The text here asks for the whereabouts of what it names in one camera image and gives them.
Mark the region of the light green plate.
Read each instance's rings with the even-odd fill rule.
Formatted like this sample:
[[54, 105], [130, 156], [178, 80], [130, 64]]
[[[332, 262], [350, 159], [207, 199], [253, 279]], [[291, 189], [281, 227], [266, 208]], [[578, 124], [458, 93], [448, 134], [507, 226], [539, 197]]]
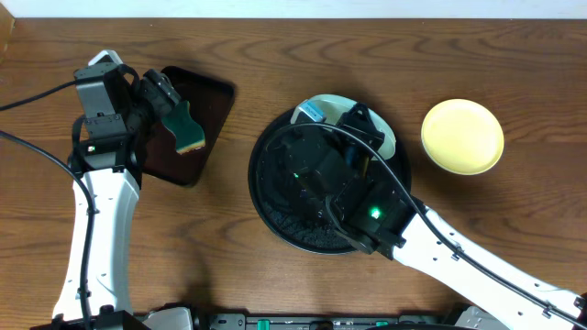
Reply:
[[318, 94], [309, 99], [317, 105], [327, 116], [324, 123], [340, 125], [347, 122], [347, 119], [342, 119], [346, 113], [351, 113], [354, 120], [361, 120], [367, 125], [374, 127], [378, 132], [383, 134], [382, 143], [376, 142], [379, 146], [378, 153], [385, 159], [390, 160], [396, 153], [396, 136], [387, 124], [379, 115], [371, 110], [367, 105], [360, 104], [358, 101], [352, 100], [348, 97], [337, 94]]

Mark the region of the green and yellow sponge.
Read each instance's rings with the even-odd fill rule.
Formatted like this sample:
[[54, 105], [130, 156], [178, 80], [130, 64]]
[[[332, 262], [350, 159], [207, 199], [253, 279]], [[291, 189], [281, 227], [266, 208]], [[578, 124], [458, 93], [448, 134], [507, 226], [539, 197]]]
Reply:
[[163, 126], [175, 137], [175, 151], [181, 155], [205, 146], [205, 132], [192, 119], [190, 109], [188, 101], [181, 101], [161, 119]]

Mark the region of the yellow plate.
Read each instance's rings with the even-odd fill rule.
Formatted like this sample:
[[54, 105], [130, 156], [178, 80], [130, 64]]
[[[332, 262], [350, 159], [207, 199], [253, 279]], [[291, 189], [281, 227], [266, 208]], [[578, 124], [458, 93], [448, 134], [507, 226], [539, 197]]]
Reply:
[[484, 173], [504, 153], [504, 132], [496, 116], [467, 99], [434, 105], [423, 120], [420, 137], [428, 157], [458, 175]]

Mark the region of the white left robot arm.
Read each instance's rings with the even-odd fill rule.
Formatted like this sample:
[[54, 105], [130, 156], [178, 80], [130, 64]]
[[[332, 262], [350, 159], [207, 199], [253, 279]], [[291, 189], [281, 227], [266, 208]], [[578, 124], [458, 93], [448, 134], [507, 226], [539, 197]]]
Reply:
[[106, 307], [130, 313], [128, 249], [154, 126], [185, 108], [169, 78], [125, 64], [74, 74], [83, 115], [72, 125], [75, 218], [65, 282], [52, 316], [88, 321]]

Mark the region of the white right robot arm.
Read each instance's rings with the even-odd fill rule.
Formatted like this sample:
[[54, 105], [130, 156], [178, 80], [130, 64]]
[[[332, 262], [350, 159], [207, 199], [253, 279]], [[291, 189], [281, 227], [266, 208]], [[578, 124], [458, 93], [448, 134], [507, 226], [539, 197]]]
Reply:
[[302, 102], [271, 122], [249, 162], [251, 199], [298, 248], [378, 253], [444, 283], [511, 329], [583, 329], [586, 301], [478, 246], [411, 193], [391, 127], [365, 104]]

